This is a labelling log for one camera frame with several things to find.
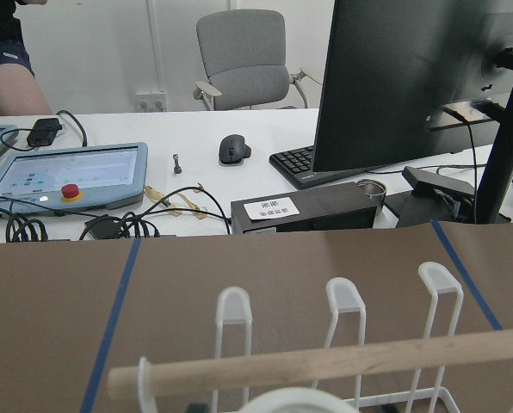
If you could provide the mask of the black keyboard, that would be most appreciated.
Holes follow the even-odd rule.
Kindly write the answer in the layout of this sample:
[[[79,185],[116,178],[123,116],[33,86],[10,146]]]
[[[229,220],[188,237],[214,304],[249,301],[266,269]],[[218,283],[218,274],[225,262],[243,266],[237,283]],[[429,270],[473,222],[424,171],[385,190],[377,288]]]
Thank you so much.
[[[319,185],[318,175],[312,171],[313,147],[305,146],[281,151],[269,156],[269,163],[295,188],[305,189]]]

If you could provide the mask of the person in dark shorts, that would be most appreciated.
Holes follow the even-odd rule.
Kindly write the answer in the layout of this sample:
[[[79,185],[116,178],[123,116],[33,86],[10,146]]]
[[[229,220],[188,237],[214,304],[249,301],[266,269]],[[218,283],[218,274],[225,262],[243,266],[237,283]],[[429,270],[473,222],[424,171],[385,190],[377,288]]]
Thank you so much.
[[[38,85],[24,45],[18,5],[45,1],[0,1],[0,116],[50,115],[52,110]]]

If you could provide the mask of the white plastic cup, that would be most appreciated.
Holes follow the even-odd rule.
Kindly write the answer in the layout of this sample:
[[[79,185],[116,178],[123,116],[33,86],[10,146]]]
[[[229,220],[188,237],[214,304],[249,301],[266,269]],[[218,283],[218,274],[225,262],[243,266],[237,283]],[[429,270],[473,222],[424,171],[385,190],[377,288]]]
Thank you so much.
[[[342,399],[325,391],[289,387],[268,391],[238,410],[241,413],[355,412]]]

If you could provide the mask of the grey office chair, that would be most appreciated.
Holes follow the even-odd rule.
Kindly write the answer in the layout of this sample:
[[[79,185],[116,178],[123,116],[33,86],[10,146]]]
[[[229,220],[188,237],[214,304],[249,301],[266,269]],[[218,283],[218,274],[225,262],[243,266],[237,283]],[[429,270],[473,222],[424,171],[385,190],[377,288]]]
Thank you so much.
[[[207,79],[193,96],[207,110],[226,111],[286,98],[294,86],[305,108],[300,80],[307,70],[286,67],[286,29],[281,13],[270,9],[232,9],[203,16],[196,35]]]

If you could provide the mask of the black power adapter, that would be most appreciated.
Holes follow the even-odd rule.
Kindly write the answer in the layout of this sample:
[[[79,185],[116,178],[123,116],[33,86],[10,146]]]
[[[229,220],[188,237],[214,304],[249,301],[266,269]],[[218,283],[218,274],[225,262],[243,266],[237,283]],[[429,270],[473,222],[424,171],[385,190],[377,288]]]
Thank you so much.
[[[62,131],[62,124],[57,118],[38,119],[28,133],[27,144],[31,148],[50,146]]]

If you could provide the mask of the black box with label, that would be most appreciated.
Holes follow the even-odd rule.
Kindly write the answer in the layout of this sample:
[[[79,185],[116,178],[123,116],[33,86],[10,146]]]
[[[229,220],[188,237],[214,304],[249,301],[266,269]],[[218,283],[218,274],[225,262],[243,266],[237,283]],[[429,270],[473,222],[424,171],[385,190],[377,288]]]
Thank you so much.
[[[371,228],[377,206],[354,182],[231,203],[236,234]]]

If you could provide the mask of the black computer mouse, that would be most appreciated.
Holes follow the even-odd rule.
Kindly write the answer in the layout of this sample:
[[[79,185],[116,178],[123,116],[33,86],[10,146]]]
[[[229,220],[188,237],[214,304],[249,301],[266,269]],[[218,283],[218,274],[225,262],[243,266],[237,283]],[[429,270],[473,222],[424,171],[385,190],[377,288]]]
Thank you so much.
[[[245,138],[239,134],[224,137],[219,145],[219,163],[225,166],[238,166],[251,157],[252,149],[246,144]]]

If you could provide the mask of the black computer monitor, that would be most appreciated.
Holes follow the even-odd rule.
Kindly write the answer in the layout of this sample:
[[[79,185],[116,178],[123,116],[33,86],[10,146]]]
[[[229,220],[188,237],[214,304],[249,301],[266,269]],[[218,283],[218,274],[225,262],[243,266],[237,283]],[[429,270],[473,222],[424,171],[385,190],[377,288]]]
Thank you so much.
[[[469,195],[419,185],[399,223],[500,220],[513,177],[513,1],[335,2],[314,170],[362,173],[483,144]]]

